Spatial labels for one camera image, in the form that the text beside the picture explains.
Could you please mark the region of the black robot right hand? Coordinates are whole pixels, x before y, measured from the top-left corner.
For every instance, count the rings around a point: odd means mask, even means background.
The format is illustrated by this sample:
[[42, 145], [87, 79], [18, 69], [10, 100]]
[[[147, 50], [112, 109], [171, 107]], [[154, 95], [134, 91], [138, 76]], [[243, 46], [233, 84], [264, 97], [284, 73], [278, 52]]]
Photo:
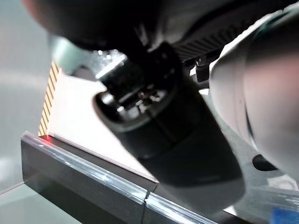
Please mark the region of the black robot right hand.
[[199, 94], [224, 46], [288, 0], [25, 0], [50, 35], [73, 47], [67, 75], [100, 82], [97, 116], [179, 201], [216, 213], [245, 193], [239, 163]]

